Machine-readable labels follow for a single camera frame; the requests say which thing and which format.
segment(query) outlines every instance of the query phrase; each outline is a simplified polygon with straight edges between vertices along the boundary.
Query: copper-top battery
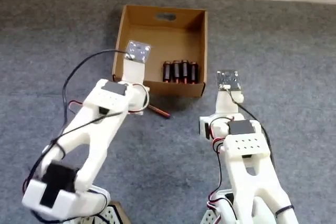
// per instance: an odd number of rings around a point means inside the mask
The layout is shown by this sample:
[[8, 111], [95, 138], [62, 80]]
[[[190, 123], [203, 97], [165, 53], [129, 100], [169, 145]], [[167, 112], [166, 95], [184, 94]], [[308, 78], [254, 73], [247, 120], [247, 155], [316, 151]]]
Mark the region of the copper-top battery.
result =
[[179, 83], [180, 81], [180, 77], [181, 77], [180, 64], [181, 64], [181, 61], [179, 60], [173, 61], [173, 80], [175, 83]]
[[198, 83], [198, 64], [195, 62], [190, 62], [190, 83]]
[[171, 73], [171, 62], [170, 61], [165, 61], [163, 63], [163, 77], [162, 80], [164, 82], [170, 82], [172, 79], [172, 73]]

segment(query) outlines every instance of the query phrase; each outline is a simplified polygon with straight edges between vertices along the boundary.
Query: black wire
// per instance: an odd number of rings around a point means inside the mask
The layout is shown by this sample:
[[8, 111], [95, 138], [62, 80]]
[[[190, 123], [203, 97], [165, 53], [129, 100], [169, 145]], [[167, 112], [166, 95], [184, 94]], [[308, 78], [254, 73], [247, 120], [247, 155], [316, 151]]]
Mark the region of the black wire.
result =
[[223, 177], [222, 177], [222, 164], [221, 164], [221, 159], [220, 159], [220, 157], [219, 157], [219, 153], [218, 153], [218, 149], [219, 149], [219, 147], [220, 147], [221, 145], [223, 145], [223, 143], [218, 144], [217, 147], [216, 147], [216, 155], [217, 155], [217, 159], [218, 159], [218, 163], [219, 163], [219, 184], [218, 184], [218, 186], [216, 187], [216, 189], [213, 190], [213, 191], [208, 195], [208, 201], [209, 201], [210, 203], [216, 203], [216, 202], [218, 202], [218, 201], [220, 201], [220, 200], [222, 200], [222, 199], [223, 199], [223, 200], [226, 200], [226, 201], [229, 203], [229, 205], [230, 205], [230, 207], [231, 207], [231, 209], [232, 209], [232, 211], [233, 211], [233, 213], [234, 213], [234, 215], [235, 215], [235, 218], [236, 218], [236, 220], [237, 220], [237, 216], [236, 216], [235, 210], [233, 209], [231, 202], [230, 202], [227, 198], [219, 197], [219, 198], [217, 198], [217, 199], [211, 199], [211, 196], [213, 195], [213, 193], [217, 192], [217, 191], [220, 189], [220, 187], [221, 187], [221, 185], [222, 185], [222, 180], [223, 180]]
[[87, 58], [85, 58], [84, 60], [82, 60], [74, 69], [73, 71], [69, 74], [68, 78], [66, 79], [66, 81], [64, 82], [64, 85], [63, 85], [63, 88], [62, 88], [62, 99], [63, 99], [63, 126], [62, 126], [62, 130], [61, 131], [64, 131], [67, 123], [68, 123], [68, 111], [67, 111], [67, 94], [66, 94], [66, 89], [67, 89], [67, 85], [70, 81], [70, 79], [72, 78], [72, 76], [76, 73], [76, 71], [85, 63], [87, 62], [89, 59], [95, 57], [95, 56], [98, 56], [98, 55], [101, 55], [101, 54], [104, 54], [106, 52], [119, 52], [121, 54], [128, 54], [127, 52], [125, 51], [121, 51], [121, 50], [117, 50], [117, 49], [106, 49], [106, 50], [103, 50], [103, 51], [100, 51], [100, 52], [96, 52], [95, 54], [92, 54], [90, 56], [88, 56]]
[[[243, 107], [242, 105], [240, 105], [239, 103], [237, 103], [233, 97], [232, 97], [232, 94], [231, 94], [231, 91], [227, 90], [227, 92], [229, 93], [231, 99], [232, 99], [232, 102], [235, 103], [239, 108], [241, 108], [242, 110], [244, 110], [247, 114], [249, 114], [254, 120], [258, 121], [260, 123], [260, 121], [251, 113], [249, 112], [245, 107]], [[269, 139], [269, 136], [268, 136], [268, 133], [266, 131], [266, 129], [264, 128], [264, 126], [262, 125], [262, 123], [260, 123], [260, 126], [261, 126], [261, 129], [262, 131], [264, 132], [264, 135], [265, 135], [265, 138], [266, 138], [266, 142], [267, 142], [267, 145], [268, 145], [268, 148], [269, 148], [269, 151], [270, 151], [270, 159], [272, 161], [272, 164], [275, 168], [275, 164], [274, 164], [274, 158], [273, 158], [273, 151], [272, 151], [272, 146], [271, 146], [271, 141]]]
[[232, 118], [228, 118], [228, 117], [226, 117], [226, 116], [220, 116], [220, 117], [218, 117], [218, 118], [213, 119], [213, 120], [210, 122], [210, 124], [209, 124], [210, 136], [211, 136], [212, 139], [214, 139], [214, 136], [212, 135], [211, 125], [212, 125], [217, 119], [228, 119], [228, 120], [232, 121], [232, 120], [234, 119], [234, 117], [232, 117]]

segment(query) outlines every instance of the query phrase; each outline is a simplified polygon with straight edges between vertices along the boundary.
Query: gray carpet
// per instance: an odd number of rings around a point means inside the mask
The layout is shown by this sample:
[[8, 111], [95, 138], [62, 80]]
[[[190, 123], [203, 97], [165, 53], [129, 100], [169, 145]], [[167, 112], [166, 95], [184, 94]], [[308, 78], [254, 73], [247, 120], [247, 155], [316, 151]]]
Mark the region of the gray carpet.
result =
[[[201, 99], [153, 97], [170, 120], [151, 111], [127, 117], [95, 184], [135, 224], [199, 223], [218, 164], [197, 121], [214, 112], [215, 70], [237, 68], [300, 223], [332, 223], [336, 6], [244, 0], [0, 0], [0, 223], [37, 223], [21, 205], [22, 181], [59, 131], [66, 75], [88, 53], [115, 45], [124, 4], [206, 8], [208, 84]], [[83, 99], [110, 77], [111, 63], [89, 62], [68, 97]], [[87, 154], [81, 147], [67, 161], [80, 165]]]

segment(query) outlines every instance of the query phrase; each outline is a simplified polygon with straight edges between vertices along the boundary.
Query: cable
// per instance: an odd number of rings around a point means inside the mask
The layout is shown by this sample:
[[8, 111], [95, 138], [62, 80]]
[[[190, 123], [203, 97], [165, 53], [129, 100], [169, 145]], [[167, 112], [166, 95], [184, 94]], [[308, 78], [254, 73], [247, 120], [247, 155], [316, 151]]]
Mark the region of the cable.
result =
[[210, 122], [210, 124], [209, 124], [210, 136], [211, 136], [212, 139], [214, 139], [215, 137], [214, 137], [214, 133], [213, 133], [213, 131], [212, 131], [211, 125], [212, 125], [217, 119], [228, 119], [229, 121], [232, 121], [232, 120], [234, 120], [235, 118], [234, 118], [234, 116], [233, 116], [232, 118], [228, 118], [228, 117], [226, 117], [226, 116], [220, 116], [220, 117], [218, 117], [218, 118], [213, 119], [213, 120]]
[[[260, 121], [251, 113], [249, 112], [245, 107], [243, 107], [242, 105], [240, 105], [238, 102], [236, 102], [233, 97], [232, 97], [232, 94], [231, 94], [231, 91], [227, 90], [226, 89], [226, 92], [228, 92], [228, 94], [230, 95], [231, 97], [231, 100], [234, 104], [236, 104], [239, 108], [241, 108], [242, 110], [244, 110], [247, 114], [249, 114], [254, 120], [258, 121], [260, 123]], [[271, 141], [269, 139], [269, 136], [267, 134], [267, 131], [266, 129], [264, 128], [264, 126], [260, 123], [260, 126], [261, 126], [261, 129], [262, 131], [264, 132], [264, 135], [265, 135], [265, 138], [266, 138], [266, 142], [267, 142], [267, 145], [268, 145], [268, 148], [269, 148], [269, 151], [270, 151], [270, 159], [272, 161], [272, 164], [275, 168], [275, 164], [274, 164], [274, 158], [273, 158], [273, 151], [272, 151], [272, 146], [271, 146]]]
[[217, 147], [216, 147], [216, 155], [217, 155], [217, 159], [218, 159], [218, 163], [219, 163], [219, 183], [218, 183], [218, 186], [216, 187], [216, 189], [213, 190], [213, 191], [208, 195], [208, 203], [207, 203], [207, 206], [208, 206], [208, 207], [213, 206], [213, 207], [215, 208], [215, 206], [212, 205], [212, 203], [216, 203], [216, 202], [218, 202], [218, 201], [220, 201], [220, 200], [225, 200], [225, 201], [227, 201], [228, 204], [230, 205], [230, 207], [231, 207], [231, 209], [232, 209], [232, 211], [233, 211], [233, 213], [234, 213], [234, 215], [235, 215], [235, 218], [237, 219], [235, 210], [234, 210], [233, 205], [232, 205], [232, 203], [231, 203], [230, 200], [228, 200], [226, 197], [220, 197], [220, 198], [217, 198], [217, 199], [212, 199], [212, 196], [219, 190], [220, 186], [222, 185], [222, 165], [221, 165], [221, 159], [220, 159], [220, 157], [219, 157], [219, 152], [218, 152], [218, 149], [219, 149], [219, 147], [220, 147], [222, 144], [223, 144], [223, 143], [220, 143], [220, 144], [218, 144]]
[[221, 214], [218, 215], [218, 217], [215, 219], [214, 224], [218, 224], [221, 220]]
[[143, 88], [143, 90], [146, 92], [146, 98], [145, 98], [145, 104], [144, 106], [139, 109], [139, 110], [129, 110], [128, 112], [130, 113], [137, 113], [137, 112], [141, 112], [141, 111], [144, 111], [148, 105], [149, 105], [149, 93], [148, 93], [148, 90], [146, 89], [146, 87], [141, 84], [141, 83], [133, 83], [133, 86], [141, 86]]
[[69, 74], [68, 78], [65, 80], [64, 82], [64, 85], [63, 85], [63, 88], [62, 88], [62, 99], [63, 99], [63, 125], [62, 125], [62, 128], [61, 128], [61, 132], [64, 131], [67, 123], [68, 123], [68, 110], [67, 110], [67, 97], [66, 97], [66, 89], [67, 89], [67, 85], [70, 81], [70, 79], [72, 78], [72, 76], [77, 72], [77, 70], [83, 66], [83, 64], [85, 62], [87, 62], [89, 59], [95, 57], [95, 56], [98, 56], [98, 55], [101, 55], [101, 54], [105, 54], [106, 52], [119, 52], [121, 54], [128, 54], [128, 52], [125, 52], [125, 51], [121, 51], [121, 50], [117, 50], [117, 49], [106, 49], [106, 50], [102, 50], [100, 52], [96, 52], [92, 55], [89, 55], [88, 57], [86, 57], [84, 60], [82, 60], [74, 69], [73, 71]]
[[221, 140], [224, 140], [224, 139], [225, 139], [225, 137], [217, 137], [217, 138], [215, 138], [215, 139], [212, 141], [212, 149], [214, 150], [214, 152], [217, 153], [217, 151], [215, 150], [215, 144], [218, 143], [218, 142], [221, 141]]
[[71, 109], [71, 105], [72, 105], [73, 103], [78, 104], [78, 105], [80, 105], [80, 106], [83, 106], [83, 103], [82, 103], [82, 102], [79, 102], [79, 101], [76, 101], [76, 100], [71, 100], [71, 101], [68, 102], [68, 110], [69, 110], [70, 112], [72, 112], [73, 114], [76, 114], [75, 111], [73, 111], [73, 110]]

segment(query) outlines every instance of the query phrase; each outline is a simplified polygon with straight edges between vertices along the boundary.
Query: red wire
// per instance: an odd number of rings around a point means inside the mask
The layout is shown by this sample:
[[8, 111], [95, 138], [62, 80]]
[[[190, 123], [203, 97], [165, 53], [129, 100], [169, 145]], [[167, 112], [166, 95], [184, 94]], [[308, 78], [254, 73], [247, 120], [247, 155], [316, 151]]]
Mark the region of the red wire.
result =
[[76, 101], [76, 100], [71, 100], [70, 102], [68, 102], [68, 106], [73, 102], [76, 103], [76, 104], [79, 104], [79, 105], [83, 105], [82, 102], [79, 102], [79, 101]]

